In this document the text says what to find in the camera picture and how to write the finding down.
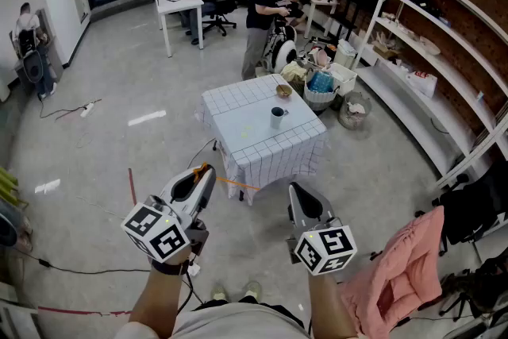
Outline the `person's white shirt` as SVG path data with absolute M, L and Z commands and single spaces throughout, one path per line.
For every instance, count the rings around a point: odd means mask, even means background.
M 173 334 L 160 337 L 139 322 L 122 326 L 114 339 L 310 339 L 296 321 L 270 307 L 242 302 L 189 311 L 176 318 Z

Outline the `blue dotted cloth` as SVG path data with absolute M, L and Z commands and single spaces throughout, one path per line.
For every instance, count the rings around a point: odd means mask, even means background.
M 316 93 L 331 93 L 334 90 L 334 79 L 328 72 L 314 71 L 307 82 L 307 88 Z

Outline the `black wristband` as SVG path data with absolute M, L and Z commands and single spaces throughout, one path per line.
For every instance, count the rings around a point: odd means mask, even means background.
M 190 265 L 190 260 L 187 259 L 180 264 L 160 263 L 153 260 L 151 265 L 155 270 L 165 275 L 186 275 Z

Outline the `white plastic bag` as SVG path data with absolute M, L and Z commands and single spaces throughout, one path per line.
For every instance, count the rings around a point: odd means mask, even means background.
M 432 98 L 437 87 L 437 77 L 424 71 L 413 71 L 406 75 L 406 81 L 424 96 Z

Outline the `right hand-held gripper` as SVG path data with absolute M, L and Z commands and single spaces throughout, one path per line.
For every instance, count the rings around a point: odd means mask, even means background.
M 293 233 L 287 239 L 290 261 L 313 276 L 343 270 L 357 254 L 348 225 L 333 212 L 330 201 L 305 184 L 288 188 Z

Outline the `pink jacket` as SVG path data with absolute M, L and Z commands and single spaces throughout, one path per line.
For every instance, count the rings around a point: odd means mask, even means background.
M 389 339 L 400 321 L 441 295 L 437 261 L 444 220 L 441 206 L 415 218 L 374 260 L 338 285 L 357 333 Z

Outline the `dark mug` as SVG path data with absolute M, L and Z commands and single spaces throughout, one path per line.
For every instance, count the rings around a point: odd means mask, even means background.
M 281 107 L 273 107 L 271 109 L 271 127 L 278 129 L 281 126 L 282 120 L 286 117 L 289 112 Z

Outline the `black office chair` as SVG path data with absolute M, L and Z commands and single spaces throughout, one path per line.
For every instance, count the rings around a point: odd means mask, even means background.
M 206 16 L 210 16 L 210 20 L 203 22 L 203 32 L 208 33 L 211 29 L 217 28 L 221 35 L 226 37 L 226 26 L 231 26 L 233 29 L 237 27 L 236 22 L 226 18 L 227 14 L 237 8 L 237 2 L 235 0 L 214 0 L 214 5 L 215 11 L 206 14 Z
M 472 182 L 465 173 L 432 201 L 444 210 L 439 255 L 448 245 L 479 240 L 504 214 L 508 219 L 508 161 L 498 161 Z

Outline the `black tripod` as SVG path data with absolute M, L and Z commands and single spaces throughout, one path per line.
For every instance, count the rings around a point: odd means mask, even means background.
M 440 316 L 460 303 L 459 315 L 453 319 L 456 322 L 462 317 L 466 301 L 475 318 L 492 313 L 498 301 L 508 301 L 508 252 L 487 259 L 474 272 L 463 271 L 461 275 L 446 276 L 441 282 L 441 290 L 442 300 L 454 294 L 459 296 L 449 308 L 439 311 Z

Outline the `person's right forearm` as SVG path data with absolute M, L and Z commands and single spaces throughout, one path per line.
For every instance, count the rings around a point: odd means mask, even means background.
M 308 275 L 314 339 L 357 339 L 348 310 L 330 274 Z

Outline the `white lidded bin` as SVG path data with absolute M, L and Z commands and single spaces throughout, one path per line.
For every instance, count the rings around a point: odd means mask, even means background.
M 333 62 L 351 69 L 356 59 L 356 50 L 345 39 L 340 39 L 337 44 L 336 54 Z

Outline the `person's black trousers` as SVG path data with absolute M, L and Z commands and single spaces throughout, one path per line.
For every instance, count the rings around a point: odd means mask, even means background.
M 281 315 L 284 315 L 285 317 L 289 318 L 290 320 L 296 322 L 301 328 L 304 327 L 303 322 L 300 319 L 296 318 L 284 306 L 281 306 L 281 305 L 272 306 L 272 305 L 269 305 L 265 302 L 258 302 L 257 299 L 252 295 L 244 296 L 242 299 L 240 299 L 238 301 L 238 303 L 248 303 L 248 304 L 265 306 L 267 308 L 272 309 L 275 312 L 278 312 Z M 194 311 L 204 310 L 204 309 L 208 309 L 208 308 L 212 308 L 212 307 L 216 307 L 216 306 L 228 305 L 228 304 L 229 304 L 229 301 L 227 301 L 226 299 L 211 299 L 210 301 L 204 302 L 201 306 L 198 306 L 197 308 L 195 308 Z

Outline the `person's shoe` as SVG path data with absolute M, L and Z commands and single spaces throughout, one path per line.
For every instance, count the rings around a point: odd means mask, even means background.
M 262 287 L 257 281 L 249 281 L 244 289 L 244 297 L 253 297 L 256 301 L 261 300 Z
M 216 282 L 213 285 L 210 292 L 210 299 L 213 301 L 229 302 L 229 294 L 220 282 Z

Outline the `yellow cloth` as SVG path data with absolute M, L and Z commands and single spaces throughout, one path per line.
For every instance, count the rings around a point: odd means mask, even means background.
M 304 67 L 301 67 L 296 60 L 290 62 L 287 64 L 282 71 L 280 72 L 280 75 L 287 81 L 287 82 L 294 82 L 294 81 L 303 81 L 306 77 L 307 69 Z

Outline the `orange stick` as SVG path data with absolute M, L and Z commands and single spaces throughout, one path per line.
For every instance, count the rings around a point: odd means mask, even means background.
M 207 171 L 209 171 L 210 169 L 212 169 L 212 168 L 213 167 L 211 165 L 209 165 L 207 162 L 203 162 L 202 165 L 199 166 L 199 167 L 192 168 L 192 172 L 194 174 L 194 181 L 193 181 L 193 183 L 197 183 L 204 176 L 204 174 Z M 217 177 L 216 180 L 218 180 L 220 182 L 223 182 L 223 183 L 229 183 L 229 184 L 232 184 L 232 185 L 235 185 L 235 186 L 243 187 L 243 188 L 253 189 L 255 191 L 259 191 L 260 190 L 259 187 L 254 187 L 254 186 L 251 186 L 251 185 L 248 185 L 248 184 L 245 184 L 245 183 L 239 183 L 239 182 L 233 181 L 231 179 Z

